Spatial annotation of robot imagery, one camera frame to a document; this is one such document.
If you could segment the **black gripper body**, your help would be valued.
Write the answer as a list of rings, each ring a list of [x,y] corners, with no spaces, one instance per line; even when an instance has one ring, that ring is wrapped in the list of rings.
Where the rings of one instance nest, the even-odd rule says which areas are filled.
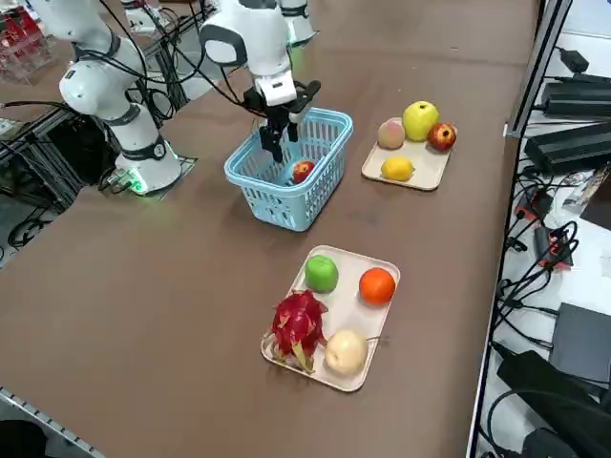
[[[255,87],[243,93],[243,106],[250,112],[261,115],[269,124],[285,126],[288,123],[298,124],[306,110],[321,89],[319,80],[312,80],[307,85],[300,81],[294,82],[297,98],[277,106],[268,106],[264,97]]]

